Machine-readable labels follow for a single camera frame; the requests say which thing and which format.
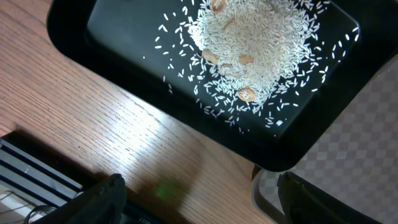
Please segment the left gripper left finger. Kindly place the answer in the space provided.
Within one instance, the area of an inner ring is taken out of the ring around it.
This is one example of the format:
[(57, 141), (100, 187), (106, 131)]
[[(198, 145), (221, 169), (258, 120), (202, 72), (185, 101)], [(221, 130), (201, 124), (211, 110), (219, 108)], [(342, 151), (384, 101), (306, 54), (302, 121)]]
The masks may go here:
[(120, 224), (126, 205), (125, 181), (113, 174), (35, 224)]

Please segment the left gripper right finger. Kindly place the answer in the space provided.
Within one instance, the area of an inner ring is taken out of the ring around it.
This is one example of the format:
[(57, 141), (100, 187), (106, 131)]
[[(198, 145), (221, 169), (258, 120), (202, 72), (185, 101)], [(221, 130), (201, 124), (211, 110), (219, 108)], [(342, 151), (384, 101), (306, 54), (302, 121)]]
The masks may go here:
[(292, 172), (278, 179), (278, 196), (290, 224), (381, 224)]

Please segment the rice leftovers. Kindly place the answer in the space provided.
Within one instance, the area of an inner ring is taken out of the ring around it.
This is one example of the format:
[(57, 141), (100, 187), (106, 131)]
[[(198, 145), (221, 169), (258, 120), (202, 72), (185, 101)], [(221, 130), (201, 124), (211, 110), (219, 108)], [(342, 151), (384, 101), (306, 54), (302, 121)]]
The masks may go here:
[(149, 24), (166, 93), (242, 134), (284, 131), (362, 35), (331, 1), (164, 1)]

